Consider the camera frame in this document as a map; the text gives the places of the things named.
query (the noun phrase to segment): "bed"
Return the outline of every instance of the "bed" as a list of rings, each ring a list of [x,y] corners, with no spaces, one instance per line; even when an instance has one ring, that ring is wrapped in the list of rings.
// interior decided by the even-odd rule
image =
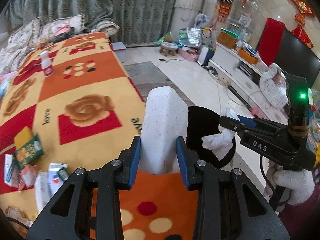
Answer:
[[[44,50],[52,60],[50,77],[41,70],[39,54]],[[79,114],[79,109],[87,112]],[[144,109],[104,33],[39,48],[25,59],[0,105],[0,177],[4,155],[15,152],[13,138],[25,126],[39,134],[45,150],[36,163],[39,170],[47,171],[49,163],[67,163],[70,172],[78,167],[89,171],[130,147],[140,132],[136,124],[142,124]],[[133,189],[120,194],[124,233],[136,240],[163,240],[169,235],[191,239],[196,202],[197,192],[185,190],[179,173],[138,172]],[[30,220],[38,215],[34,189],[18,192],[3,179],[0,206],[17,207]],[[150,228],[153,221],[156,226]]]

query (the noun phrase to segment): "black tv screen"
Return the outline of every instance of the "black tv screen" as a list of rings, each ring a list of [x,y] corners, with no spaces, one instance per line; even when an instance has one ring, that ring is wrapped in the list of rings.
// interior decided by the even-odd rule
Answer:
[[[284,30],[274,60],[288,74],[305,77],[311,88],[320,71],[320,59],[291,32]]]

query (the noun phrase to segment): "metal bolt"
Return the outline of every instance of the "metal bolt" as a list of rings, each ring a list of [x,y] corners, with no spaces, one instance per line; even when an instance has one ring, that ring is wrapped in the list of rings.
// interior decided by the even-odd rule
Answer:
[[[84,173],[84,168],[78,168],[76,169],[76,175],[81,175]]]
[[[197,161],[198,166],[206,166],[207,163],[204,160]]]
[[[242,171],[241,171],[241,169],[235,168],[235,169],[233,170],[233,173],[236,174],[236,175],[241,175],[241,174],[242,174]]]
[[[119,166],[121,164],[121,161],[120,160],[113,160],[112,162],[111,162],[111,165],[112,166]]]

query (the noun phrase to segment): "small stool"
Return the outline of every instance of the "small stool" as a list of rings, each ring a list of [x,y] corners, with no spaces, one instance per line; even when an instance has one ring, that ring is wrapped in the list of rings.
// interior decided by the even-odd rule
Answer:
[[[159,50],[160,53],[164,52],[165,56],[168,56],[169,53],[172,54],[172,56],[176,55],[176,50],[178,49],[177,45],[174,45],[170,42],[162,42],[161,43],[161,48]]]

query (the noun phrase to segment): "tv stand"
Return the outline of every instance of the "tv stand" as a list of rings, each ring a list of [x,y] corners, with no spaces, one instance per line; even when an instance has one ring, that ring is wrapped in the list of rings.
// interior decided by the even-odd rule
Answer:
[[[237,51],[218,42],[215,54],[209,60],[208,65],[229,81],[230,86],[236,91],[235,95],[238,94],[243,98],[251,108],[257,107],[260,117],[288,124],[288,116],[285,111],[275,109],[259,88],[263,69],[248,63],[237,54]]]

